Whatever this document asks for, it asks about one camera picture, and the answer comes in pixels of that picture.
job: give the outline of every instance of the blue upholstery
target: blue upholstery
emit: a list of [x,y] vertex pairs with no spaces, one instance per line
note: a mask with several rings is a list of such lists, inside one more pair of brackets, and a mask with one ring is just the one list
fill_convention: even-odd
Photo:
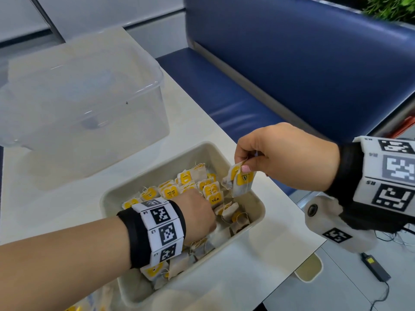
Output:
[[[235,142],[257,128],[283,121],[192,49],[170,53],[157,61]],[[274,182],[287,195],[295,191]]]
[[337,142],[415,90],[415,31],[311,0],[185,0],[191,39]]

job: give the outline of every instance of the power adapter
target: power adapter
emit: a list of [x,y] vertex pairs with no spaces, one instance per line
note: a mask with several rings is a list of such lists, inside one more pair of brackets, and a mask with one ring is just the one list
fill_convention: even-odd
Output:
[[361,260],[363,263],[370,269],[370,271],[375,275],[375,277],[380,282],[387,282],[391,279],[391,276],[385,271],[385,269],[379,264],[378,261],[372,255],[367,255],[366,253],[361,253]]

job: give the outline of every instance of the beige container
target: beige container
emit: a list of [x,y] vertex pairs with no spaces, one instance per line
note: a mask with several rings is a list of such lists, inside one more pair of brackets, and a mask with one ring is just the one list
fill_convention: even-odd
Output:
[[[140,192],[144,186],[157,186],[169,179],[174,179],[179,172],[182,172],[184,169],[190,169],[195,163],[200,162],[206,163],[209,170],[214,171],[217,174],[219,182],[227,175],[231,166],[215,145],[212,143],[199,144],[189,151],[174,157],[170,161],[164,162],[159,166],[138,175],[130,181],[107,191],[101,199],[101,209],[104,216],[110,217],[117,214],[117,212],[122,210],[121,204]],[[146,298],[150,297],[152,294],[159,294],[159,292],[169,288],[169,286],[179,277],[186,277],[186,275],[192,273],[200,264],[203,264],[203,262],[215,255],[225,246],[229,245],[246,230],[250,229],[264,218],[265,207],[253,192],[248,192],[235,198],[235,201],[242,205],[244,211],[248,214],[249,220],[251,221],[249,226],[233,236],[221,247],[216,248],[214,251],[207,254],[191,268],[179,274],[179,276],[172,278],[167,285],[156,292],[153,291],[151,283],[139,270],[129,270],[118,278],[121,297],[124,303],[130,308],[141,306]]]
[[310,283],[323,271],[323,262],[320,257],[313,253],[308,259],[294,271],[294,275],[302,282]]

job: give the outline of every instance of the plastic tray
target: plastic tray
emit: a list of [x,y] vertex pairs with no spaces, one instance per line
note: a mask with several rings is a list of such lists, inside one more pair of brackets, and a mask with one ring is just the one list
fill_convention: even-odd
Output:
[[[153,169],[146,171],[137,177],[119,185],[116,188],[107,191],[101,199],[101,209],[105,217],[115,216],[121,210],[121,204],[138,192],[142,188],[159,185],[169,179],[177,177],[179,172],[184,169],[192,168],[196,163],[204,162],[210,171],[214,171],[217,180],[220,182],[225,177],[230,168],[229,162],[221,154],[218,148],[212,143],[201,143],[194,148],[186,151],[170,161],[164,162]],[[231,237],[226,243],[212,252],[208,253],[203,259],[196,262],[192,267],[182,272],[177,277],[172,278],[163,288],[153,291],[151,283],[140,273],[139,270],[129,270],[118,278],[121,297],[124,303],[131,308],[137,308],[145,303],[145,300],[152,294],[158,294],[166,288],[169,288],[173,282],[179,277],[186,277],[197,267],[215,255],[218,251],[229,245],[236,238],[242,235],[246,230],[260,222],[265,216],[265,207],[259,198],[252,192],[248,192],[234,199],[244,208],[251,222],[249,226],[244,228],[238,234]]]

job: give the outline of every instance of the fingernail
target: fingernail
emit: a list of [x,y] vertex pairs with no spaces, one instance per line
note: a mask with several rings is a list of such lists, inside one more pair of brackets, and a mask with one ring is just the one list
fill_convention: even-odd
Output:
[[248,165],[242,165],[242,172],[251,172],[251,168]]

